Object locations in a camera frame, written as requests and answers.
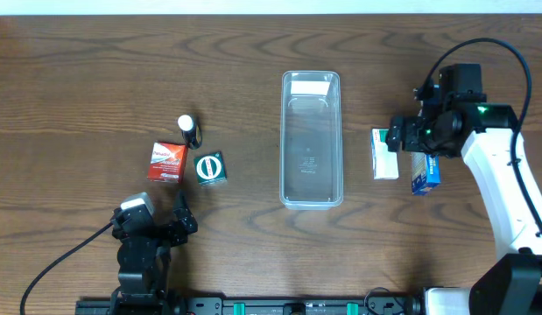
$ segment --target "white bottle cap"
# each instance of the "white bottle cap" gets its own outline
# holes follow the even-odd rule
[[[178,118],[177,124],[183,131],[190,131],[193,128],[193,118],[190,115],[182,115]]]

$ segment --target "red and white box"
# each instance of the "red and white box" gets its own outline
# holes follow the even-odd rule
[[[170,143],[155,143],[151,152],[148,179],[181,183],[185,171],[187,147]]]

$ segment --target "blue and white box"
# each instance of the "blue and white box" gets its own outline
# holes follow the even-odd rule
[[[412,194],[424,196],[440,183],[438,157],[412,153]]]

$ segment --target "green clip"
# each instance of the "green clip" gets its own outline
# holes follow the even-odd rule
[[[245,304],[234,303],[234,315],[245,315]]]
[[[347,303],[347,315],[358,315],[358,304],[356,304],[356,303]]]

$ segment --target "product label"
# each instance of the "product label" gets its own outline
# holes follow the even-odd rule
[[[300,157],[298,168],[304,174],[315,174],[317,172],[317,157]]]
[[[440,183],[438,157],[412,153],[412,194],[425,195]]]
[[[197,163],[197,174],[202,179],[215,179],[222,172],[222,163],[213,156],[205,156]]]
[[[155,143],[151,153],[149,180],[180,182],[187,147],[170,143]]]

